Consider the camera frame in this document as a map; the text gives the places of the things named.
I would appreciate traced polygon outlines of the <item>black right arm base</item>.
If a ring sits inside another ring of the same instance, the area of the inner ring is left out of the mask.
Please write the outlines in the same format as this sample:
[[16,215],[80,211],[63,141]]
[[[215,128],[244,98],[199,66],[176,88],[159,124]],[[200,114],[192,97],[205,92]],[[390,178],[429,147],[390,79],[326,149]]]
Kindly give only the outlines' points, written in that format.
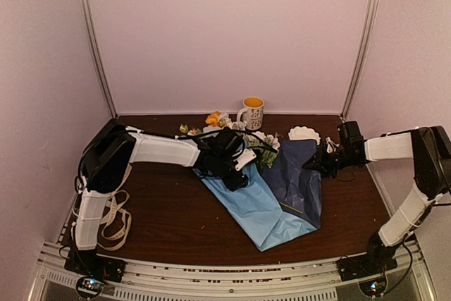
[[337,260],[341,281],[350,281],[368,276],[383,274],[387,269],[397,268],[394,259],[400,245],[386,247],[377,233],[374,233],[367,245],[366,253]]

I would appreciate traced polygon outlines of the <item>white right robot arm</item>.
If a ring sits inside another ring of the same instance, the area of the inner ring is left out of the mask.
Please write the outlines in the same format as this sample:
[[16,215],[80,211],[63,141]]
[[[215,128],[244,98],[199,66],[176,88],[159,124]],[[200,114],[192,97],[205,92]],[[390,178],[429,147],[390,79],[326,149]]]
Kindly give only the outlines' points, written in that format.
[[366,139],[356,121],[338,126],[339,145],[328,151],[322,141],[303,165],[324,178],[334,178],[344,168],[381,161],[409,160],[411,189],[390,219],[375,234],[361,260],[366,273],[375,274],[388,263],[388,253],[408,238],[434,204],[450,193],[450,137],[441,125],[417,127]]

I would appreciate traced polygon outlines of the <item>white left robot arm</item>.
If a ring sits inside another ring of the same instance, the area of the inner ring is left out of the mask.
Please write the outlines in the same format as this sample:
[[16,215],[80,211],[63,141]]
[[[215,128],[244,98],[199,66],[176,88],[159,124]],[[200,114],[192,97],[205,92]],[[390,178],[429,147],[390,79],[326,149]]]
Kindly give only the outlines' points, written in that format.
[[90,250],[97,246],[97,234],[107,199],[126,177],[135,162],[177,164],[194,168],[222,180],[235,191],[248,184],[243,168],[256,159],[245,145],[240,131],[230,128],[205,135],[167,136],[139,130],[111,119],[85,148],[78,169],[82,181],[80,211],[73,257],[77,268],[87,276],[101,270],[101,260]]

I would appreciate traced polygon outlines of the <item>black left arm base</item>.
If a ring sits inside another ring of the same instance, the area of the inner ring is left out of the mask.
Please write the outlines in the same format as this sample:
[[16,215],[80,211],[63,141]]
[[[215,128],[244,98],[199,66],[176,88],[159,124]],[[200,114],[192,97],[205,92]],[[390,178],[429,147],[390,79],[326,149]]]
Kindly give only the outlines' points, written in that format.
[[89,276],[98,281],[120,283],[126,263],[121,259],[103,257],[97,250],[79,250],[74,242],[69,243],[69,253],[64,264],[67,271]]

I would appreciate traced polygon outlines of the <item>blue wrapping paper sheet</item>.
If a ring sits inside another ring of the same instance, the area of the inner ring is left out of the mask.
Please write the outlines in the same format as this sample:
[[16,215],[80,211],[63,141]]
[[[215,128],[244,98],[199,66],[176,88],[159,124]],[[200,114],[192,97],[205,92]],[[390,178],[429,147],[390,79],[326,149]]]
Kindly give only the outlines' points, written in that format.
[[202,182],[263,252],[321,228],[321,175],[302,168],[316,150],[314,140],[281,142],[272,167],[244,167],[249,183],[234,192],[219,178]]

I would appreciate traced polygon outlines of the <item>white flower stem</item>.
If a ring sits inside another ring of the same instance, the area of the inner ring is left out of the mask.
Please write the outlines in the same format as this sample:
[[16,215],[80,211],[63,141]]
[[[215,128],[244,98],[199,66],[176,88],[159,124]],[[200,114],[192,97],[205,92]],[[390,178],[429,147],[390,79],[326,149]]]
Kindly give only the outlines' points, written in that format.
[[221,128],[230,128],[232,130],[245,130],[246,123],[242,121],[233,121],[228,113],[221,113],[218,117]]

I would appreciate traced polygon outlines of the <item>orange flower stem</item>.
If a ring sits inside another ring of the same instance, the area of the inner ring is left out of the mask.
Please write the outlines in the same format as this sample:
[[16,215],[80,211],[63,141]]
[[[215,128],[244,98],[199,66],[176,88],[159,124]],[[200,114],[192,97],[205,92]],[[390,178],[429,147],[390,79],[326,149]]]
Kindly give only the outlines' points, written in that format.
[[[215,111],[208,115],[208,117],[205,120],[205,123],[207,124],[207,127],[203,128],[204,133],[219,130],[222,129],[219,126],[218,117],[221,114],[219,111]],[[257,193],[263,192],[266,195],[268,195],[268,198],[271,202],[275,202],[276,197],[274,196],[273,192],[271,191],[270,187],[267,185],[267,183],[264,181],[264,179],[261,177],[259,168],[257,166],[251,165],[249,167],[250,171],[250,178],[249,178],[249,184],[250,187],[246,189],[239,189],[238,192],[241,193],[254,193],[254,195],[251,195],[251,197],[256,197]]]

